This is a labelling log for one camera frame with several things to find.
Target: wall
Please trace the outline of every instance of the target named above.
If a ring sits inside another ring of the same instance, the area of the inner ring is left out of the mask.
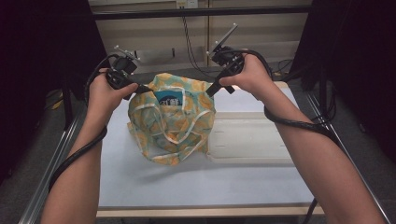
[[[92,11],[127,11],[174,9],[176,1],[119,0],[107,5],[103,0],[91,0]],[[200,0],[199,7],[270,7],[310,5],[308,0]],[[268,62],[292,59],[297,50],[307,14],[242,15],[215,17],[188,17],[189,37],[195,60],[200,66],[213,66],[206,51],[233,26],[238,28],[227,40],[233,48],[248,48],[260,52]],[[136,50],[141,62],[136,73],[163,71],[171,68],[188,68],[186,37],[181,18],[97,21],[108,53],[122,49]]]

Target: white table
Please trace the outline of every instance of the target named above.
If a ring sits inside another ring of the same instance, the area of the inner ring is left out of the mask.
[[[295,103],[290,89],[281,89]],[[227,94],[215,98],[216,108],[219,106],[222,110],[229,103],[241,103],[235,101],[236,96]],[[128,132],[128,104],[126,101],[121,103],[107,127],[98,217],[237,217],[306,213],[313,195],[294,166],[214,163],[201,152],[192,153],[177,166],[148,161],[140,154]],[[314,214],[323,214],[323,211],[317,207]]]

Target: gray floor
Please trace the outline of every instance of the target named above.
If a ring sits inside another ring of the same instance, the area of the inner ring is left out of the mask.
[[[299,80],[289,83],[299,107],[308,117],[314,117],[304,93],[301,91]],[[77,110],[80,103],[74,101]],[[396,165],[389,161],[379,149],[376,141],[359,128],[359,121],[337,99],[337,114],[332,125],[339,133],[350,156],[353,158],[362,176],[370,186],[376,198],[382,204],[388,217],[396,222]],[[13,169],[11,178],[0,186],[0,223],[18,223],[26,205],[29,203],[42,175],[47,169],[53,150],[64,130],[63,106],[56,110],[47,109],[40,120],[35,136],[29,148]],[[299,223],[302,217],[234,217],[234,218],[110,218],[98,219],[96,223],[135,223],[135,224],[164,224],[164,223]],[[310,223],[326,223],[325,217],[313,217]]]

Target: forearm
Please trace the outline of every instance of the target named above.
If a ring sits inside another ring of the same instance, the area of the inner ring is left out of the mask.
[[[105,127],[103,116],[87,114],[69,156]],[[74,161],[58,178],[46,202],[42,223],[93,223],[99,200],[102,142]]]
[[[265,89],[255,92],[255,96],[279,118],[311,122],[273,83],[266,83]],[[276,127],[329,222],[337,223],[338,218],[344,223],[356,221],[355,218],[362,218],[366,223],[382,220],[357,170],[332,140],[282,124]]]

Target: orange and teal bag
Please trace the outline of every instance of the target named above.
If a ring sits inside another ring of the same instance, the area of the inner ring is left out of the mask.
[[[176,165],[193,151],[207,152],[207,137],[215,119],[213,98],[206,94],[209,83],[159,74],[129,104],[129,131],[141,153],[150,161]],[[163,149],[152,156],[150,146]]]

